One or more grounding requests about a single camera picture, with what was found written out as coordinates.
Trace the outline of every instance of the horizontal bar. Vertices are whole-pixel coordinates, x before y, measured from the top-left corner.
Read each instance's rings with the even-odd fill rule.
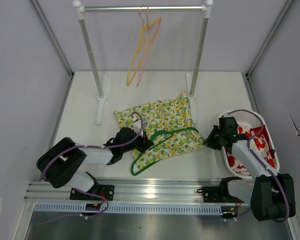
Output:
[[[85,13],[96,12],[146,12],[147,6],[85,6]],[[180,11],[204,11],[201,6],[149,6],[149,12],[180,12]]]

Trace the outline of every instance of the gray wall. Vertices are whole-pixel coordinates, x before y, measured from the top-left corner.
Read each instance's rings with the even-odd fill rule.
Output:
[[[81,0],[86,6],[143,4],[199,5],[205,0]],[[200,70],[247,72],[286,0],[215,0],[206,32]],[[75,71],[90,70],[71,0],[39,1]],[[137,12],[87,13],[86,25],[100,70],[128,70],[142,25]],[[148,70],[192,71],[201,12],[151,12],[162,17]]]
[[[281,172],[294,179],[300,217],[300,0],[288,15],[251,80],[273,138]]]
[[[12,237],[68,82],[28,1],[0,0],[0,240]]]

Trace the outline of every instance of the laundry basket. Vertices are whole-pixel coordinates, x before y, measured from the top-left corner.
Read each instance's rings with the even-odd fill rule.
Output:
[[[236,111],[236,112],[233,112],[233,113],[230,113],[230,112],[232,112],[232,110],[225,111],[225,112],[221,113],[219,115],[217,121],[219,122],[219,118],[221,118],[221,117],[234,117],[237,124],[242,128],[254,129],[254,128],[258,128],[258,127],[261,126],[260,121],[258,120],[258,118],[256,116],[254,116],[253,114],[249,113],[249,112],[246,112],[246,111]],[[272,142],[272,139],[271,139],[270,133],[268,131],[267,125],[265,124],[265,120],[258,113],[256,113],[256,112],[254,112],[254,113],[260,117],[260,119],[262,120],[262,122],[265,126],[265,129],[266,129],[266,132],[267,132],[268,138],[269,138],[269,141],[268,141],[269,148],[270,149],[275,149],[274,143]],[[242,178],[242,179],[252,179],[252,177],[249,176],[249,175],[240,174],[240,173],[235,172],[229,165],[227,152],[226,152],[225,148],[222,147],[221,151],[222,151],[224,164],[225,164],[227,170],[231,174],[233,174],[233,175],[235,175],[239,178]],[[272,160],[274,162],[275,169],[279,171],[280,164],[279,164],[279,161],[278,161],[278,156],[277,156],[276,152],[274,152],[273,155],[274,155],[274,157],[272,158]]]

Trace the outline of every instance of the white table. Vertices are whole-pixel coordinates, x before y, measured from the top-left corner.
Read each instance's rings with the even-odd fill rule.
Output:
[[[97,87],[91,71],[76,72],[65,104],[55,144],[64,137],[76,143],[98,145],[115,137],[120,130],[114,111],[154,102],[175,99],[186,92],[183,71],[144,72],[140,86],[126,85],[126,71],[100,72],[107,74],[107,100],[102,125],[96,125]],[[196,105],[198,123],[195,127],[207,138],[213,125],[218,123],[220,113],[227,110],[251,110],[251,105],[240,72],[199,72],[196,83]],[[167,179],[167,180],[211,180],[231,176],[227,171],[220,151],[207,147],[200,150],[173,156],[151,166],[137,176],[132,176],[129,152],[114,165],[82,165],[95,177],[125,179]]]

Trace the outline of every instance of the metal rod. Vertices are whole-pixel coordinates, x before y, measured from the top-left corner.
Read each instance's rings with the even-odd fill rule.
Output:
[[[268,36],[266,37],[265,41],[263,42],[262,47],[260,48],[257,56],[255,57],[251,67],[249,68],[249,71],[247,73],[247,79],[248,80],[251,77],[254,70],[256,69],[257,65],[259,64],[261,58],[267,52],[268,47],[270,46],[270,44],[275,39],[275,36],[277,35],[277,32],[278,32],[280,26],[282,25],[282,23],[284,22],[284,20],[288,16],[288,13],[289,13],[290,9],[292,8],[293,3],[295,3],[295,2],[296,2],[296,0],[287,0],[285,5],[283,6],[282,11],[280,12],[278,18],[276,19],[274,25],[272,26],[272,28],[270,30]]]
[[[56,54],[58,55],[59,59],[61,60],[63,67],[65,68],[65,70],[68,73],[68,75],[70,76],[70,78],[72,78],[73,71],[71,70],[69,62],[68,62],[62,48],[60,47],[60,44],[59,44],[44,12],[42,11],[40,4],[38,3],[37,0],[29,0],[29,3],[31,4],[36,16],[38,17],[38,19],[43,27],[43,30],[45,31],[48,39],[50,40]]]
[[[191,81],[191,88],[190,88],[190,93],[189,93],[191,96],[193,96],[195,94],[195,88],[196,88],[196,83],[197,83],[197,78],[198,78],[198,71],[199,71],[199,67],[200,67],[201,55],[202,55],[204,42],[205,42],[208,20],[209,20],[209,18],[204,17],[203,21],[202,21],[199,45],[198,45],[198,50],[196,52],[194,70],[193,70],[192,81]]]
[[[95,12],[146,12],[147,6],[85,6],[85,13]],[[204,6],[149,6],[150,12],[202,11]]]
[[[91,68],[92,68],[96,88],[98,90],[98,94],[99,94],[98,97],[99,98],[104,98],[105,95],[104,95],[104,92],[102,90],[98,70],[97,70],[97,67],[96,67],[96,61],[95,61],[94,53],[92,52],[92,48],[91,48],[90,41],[89,41],[89,36],[88,36],[85,20],[84,19],[79,19],[79,23],[80,23],[82,35],[83,35],[83,38],[84,38],[84,43],[85,43],[85,46],[86,46],[86,50],[88,52],[88,56],[89,56],[89,60],[90,60],[90,64],[91,64]]]

